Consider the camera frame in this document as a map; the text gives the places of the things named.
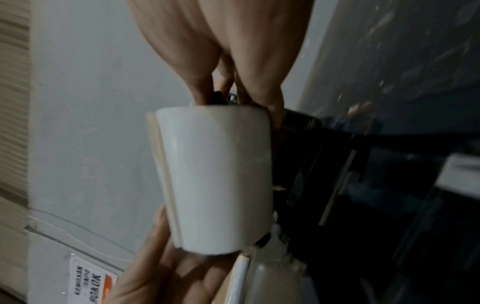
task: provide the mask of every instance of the white paper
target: white paper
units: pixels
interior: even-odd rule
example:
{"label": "white paper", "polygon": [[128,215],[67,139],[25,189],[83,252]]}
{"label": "white paper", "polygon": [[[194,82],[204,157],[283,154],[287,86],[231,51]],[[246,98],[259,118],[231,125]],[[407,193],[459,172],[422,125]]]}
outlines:
{"label": "white paper", "polygon": [[117,275],[72,254],[68,304],[101,304],[117,282]]}

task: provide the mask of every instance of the orange stripe on sign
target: orange stripe on sign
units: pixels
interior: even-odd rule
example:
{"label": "orange stripe on sign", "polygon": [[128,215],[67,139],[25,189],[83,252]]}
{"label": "orange stripe on sign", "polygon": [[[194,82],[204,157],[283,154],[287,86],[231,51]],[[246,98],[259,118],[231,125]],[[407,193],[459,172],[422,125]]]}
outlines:
{"label": "orange stripe on sign", "polygon": [[103,302],[107,295],[110,293],[112,288],[112,278],[109,275],[105,275],[105,281],[103,282],[103,294],[101,296],[101,301]]}

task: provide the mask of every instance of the roll of stickers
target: roll of stickers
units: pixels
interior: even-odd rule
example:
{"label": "roll of stickers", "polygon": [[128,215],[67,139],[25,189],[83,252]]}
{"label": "roll of stickers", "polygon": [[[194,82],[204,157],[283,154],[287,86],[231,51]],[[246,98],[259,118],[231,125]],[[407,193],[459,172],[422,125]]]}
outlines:
{"label": "roll of stickers", "polygon": [[265,109],[164,108],[146,120],[176,247],[226,254],[269,232],[272,160]]}

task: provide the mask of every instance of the hand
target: hand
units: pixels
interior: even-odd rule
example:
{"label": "hand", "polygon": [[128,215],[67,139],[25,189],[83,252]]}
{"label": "hand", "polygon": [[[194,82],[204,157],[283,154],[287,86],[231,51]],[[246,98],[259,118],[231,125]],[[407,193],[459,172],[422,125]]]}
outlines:
{"label": "hand", "polygon": [[105,304],[210,304],[236,255],[205,257],[175,249],[165,210]]}
{"label": "hand", "polygon": [[198,105],[210,102],[212,72],[226,99],[235,82],[240,104],[283,120],[280,85],[297,57],[313,0],[128,0],[151,47],[185,81]]}

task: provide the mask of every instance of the white label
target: white label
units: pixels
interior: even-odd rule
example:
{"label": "white label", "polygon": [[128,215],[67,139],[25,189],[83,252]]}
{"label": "white label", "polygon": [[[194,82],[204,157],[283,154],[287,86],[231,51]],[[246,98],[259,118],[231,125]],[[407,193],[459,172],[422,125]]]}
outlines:
{"label": "white label", "polygon": [[117,282],[117,275],[72,255],[68,304],[101,304]]}

